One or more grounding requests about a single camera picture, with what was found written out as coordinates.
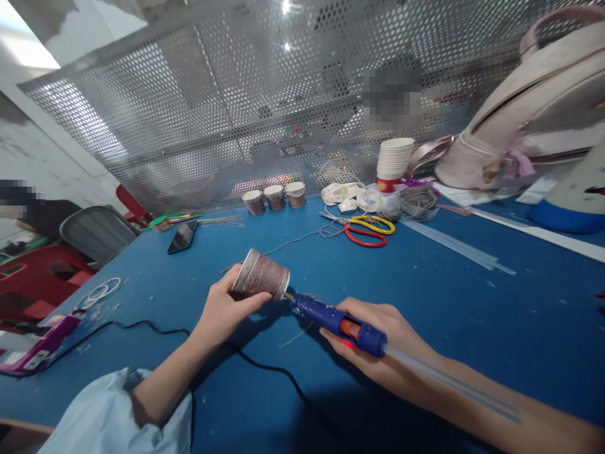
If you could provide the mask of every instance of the gray office chair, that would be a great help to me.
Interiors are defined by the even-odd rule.
[[[69,216],[60,227],[61,237],[105,265],[141,234],[112,206],[84,208]]]

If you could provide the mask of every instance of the perforated metal panel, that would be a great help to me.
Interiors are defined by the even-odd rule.
[[[459,132],[527,29],[571,3],[200,0],[21,89],[151,214],[213,211],[294,173],[318,192],[330,159],[370,182],[381,141]],[[394,90],[381,71],[401,76]],[[402,107],[419,89],[422,112]],[[364,123],[364,100],[397,112]]]

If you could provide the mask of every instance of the white backpack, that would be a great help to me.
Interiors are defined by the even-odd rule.
[[[591,25],[539,49],[536,31],[556,20]],[[605,137],[605,9],[558,9],[538,20],[520,50],[521,65],[437,165],[437,178],[446,185],[527,186],[555,168],[573,165]]]

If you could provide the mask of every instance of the hand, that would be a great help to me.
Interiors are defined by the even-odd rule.
[[[235,301],[229,292],[240,268],[241,264],[233,265],[220,281],[210,287],[200,321],[191,334],[196,343],[212,349],[220,346],[248,315],[259,310],[272,298],[270,293],[262,292]]]
[[[443,370],[444,358],[420,338],[395,307],[347,298],[336,306],[336,309],[384,332],[389,345],[397,350]],[[434,393],[430,389],[431,384],[422,374],[412,371],[389,356],[378,359],[369,353],[346,346],[341,338],[324,328],[320,329],[320,334],[328,339],[336,353],[348,359],[382,387],[423,408],[431,406],[430,400]]]

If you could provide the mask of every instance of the sleeve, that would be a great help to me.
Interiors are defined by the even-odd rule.
[[[93,381],[69,405],[38,454],[186,454],[191,445],[191,393],[162,429],[134,421],[129,392],[151,372],[128,368]]]

